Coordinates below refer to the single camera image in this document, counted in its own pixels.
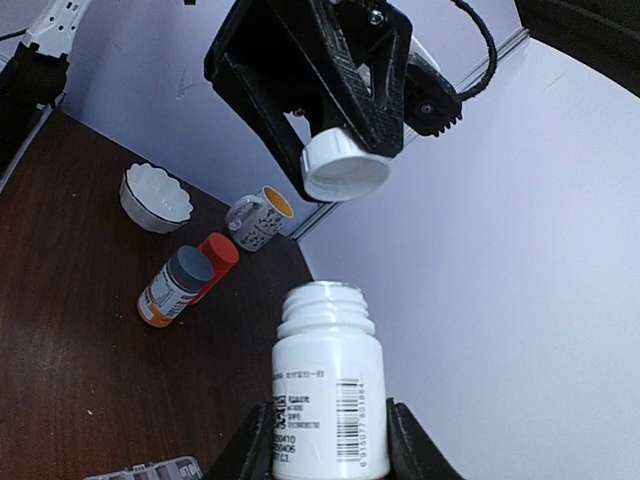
white bowl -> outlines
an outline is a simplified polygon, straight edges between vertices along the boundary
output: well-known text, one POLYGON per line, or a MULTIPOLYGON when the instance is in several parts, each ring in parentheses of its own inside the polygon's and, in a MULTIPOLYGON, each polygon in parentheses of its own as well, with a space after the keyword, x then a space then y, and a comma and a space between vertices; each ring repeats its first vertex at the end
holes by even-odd
POLYGON ((180 183, 161 168, 133 164, 122 178, 120 204, 129 218, 154 233, 169 233, 191 219, 193 205, 180 183))

white plastic bottle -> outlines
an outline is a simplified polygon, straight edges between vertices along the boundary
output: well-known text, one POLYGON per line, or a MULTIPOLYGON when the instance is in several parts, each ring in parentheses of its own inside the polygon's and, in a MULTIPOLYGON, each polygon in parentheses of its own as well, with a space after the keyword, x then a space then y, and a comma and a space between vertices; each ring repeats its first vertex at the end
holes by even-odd
POLYGON ((377 480, 390 470, 382 347, 360 290, 289 292, 273 349, 273 474, 377 480))

mug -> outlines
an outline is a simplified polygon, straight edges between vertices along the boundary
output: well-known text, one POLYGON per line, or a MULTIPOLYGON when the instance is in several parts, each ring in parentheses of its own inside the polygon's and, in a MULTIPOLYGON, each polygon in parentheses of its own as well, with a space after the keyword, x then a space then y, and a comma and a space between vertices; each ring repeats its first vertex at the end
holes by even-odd
POLYGON ((286 198, 271 187, 238 200, 225 217, 231 238, 241 248, 256 252, 293 218, 286 198))

wall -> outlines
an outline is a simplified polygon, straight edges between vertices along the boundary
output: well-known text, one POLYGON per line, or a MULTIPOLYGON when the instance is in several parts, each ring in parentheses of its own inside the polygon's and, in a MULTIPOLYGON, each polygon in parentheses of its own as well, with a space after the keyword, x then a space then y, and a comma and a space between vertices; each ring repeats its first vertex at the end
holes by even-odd
POLYGON ((535 41, 302 242, 473 479, 640 475, 640 100, 535 41))
MULTIPOLYGON (((475 0, 496 38, 520 27, 513 0, 475 0)), ((28 25, 45 0, 0 0, 0 26, 28 25)), ((232 0, 95 0, 78 29, 65 110, 225 202, 269 183, 297 217, 298 198, 262 142, 203 78, 204 55, 232 0)), ((445 73, 457 81, 486 54, 475 26, 446 0, 399 0, 445 73)), ((12 53, 14 46, 3 46, 12 53)))

wood grain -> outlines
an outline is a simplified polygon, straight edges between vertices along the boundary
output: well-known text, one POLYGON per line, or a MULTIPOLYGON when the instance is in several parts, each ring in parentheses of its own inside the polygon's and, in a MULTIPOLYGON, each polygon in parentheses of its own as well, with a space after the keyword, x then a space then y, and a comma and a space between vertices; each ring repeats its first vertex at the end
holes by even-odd
POLYGON ((142 161, 56 113, 0 196, 0 470, 82 479, 195 456, 206 470, 270 397, 282 299, 310 280, 275 238, 165 330, 136 313, 171 254, 223 231, 226 206, 187 187, 192 222, 145 232, 120 208, 142 161))

